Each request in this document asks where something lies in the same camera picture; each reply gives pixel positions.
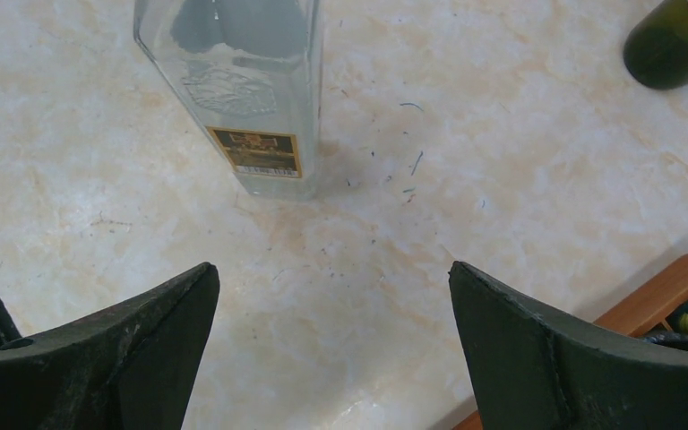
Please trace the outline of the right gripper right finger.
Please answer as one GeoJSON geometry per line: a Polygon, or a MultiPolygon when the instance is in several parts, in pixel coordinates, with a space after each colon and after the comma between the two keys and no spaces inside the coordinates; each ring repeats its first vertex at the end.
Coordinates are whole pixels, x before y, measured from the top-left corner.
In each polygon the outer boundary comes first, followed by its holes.
{"type": "Polygon", "coordinates": [[[486,429],[688,429],[688,351],[526,296],[465,262],[454,318],[486,429]]]}

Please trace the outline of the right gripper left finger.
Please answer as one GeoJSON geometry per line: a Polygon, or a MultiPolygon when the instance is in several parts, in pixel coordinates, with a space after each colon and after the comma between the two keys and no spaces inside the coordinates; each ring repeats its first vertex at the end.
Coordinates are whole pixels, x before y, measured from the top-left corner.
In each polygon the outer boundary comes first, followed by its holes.
{"type": "Polygon", "coordinates": [[[219,300],[208,262],[0,347],[0,429],[178,429],[219,300]]]}

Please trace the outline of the clear tall glass bottle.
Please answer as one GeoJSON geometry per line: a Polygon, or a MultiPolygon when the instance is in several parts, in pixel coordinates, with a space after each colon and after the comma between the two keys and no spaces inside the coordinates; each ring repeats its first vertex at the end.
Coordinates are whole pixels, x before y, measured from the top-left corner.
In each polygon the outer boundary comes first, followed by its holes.
{"type": "Polygon", "coordinates": [[[319,1],[138,1],[133,37],[254,195],[317,186],[319,1]]]}

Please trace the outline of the green bottle grey capsule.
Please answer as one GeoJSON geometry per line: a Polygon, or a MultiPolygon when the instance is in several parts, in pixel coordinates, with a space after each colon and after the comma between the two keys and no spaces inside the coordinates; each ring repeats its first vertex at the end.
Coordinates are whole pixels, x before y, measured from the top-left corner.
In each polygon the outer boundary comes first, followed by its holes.
{"type": "Polygon", "coordinates": [[[688,0],[661,2],[639,22],[623,45],[629,74],[653,90],[688,84],[688,0]]]}

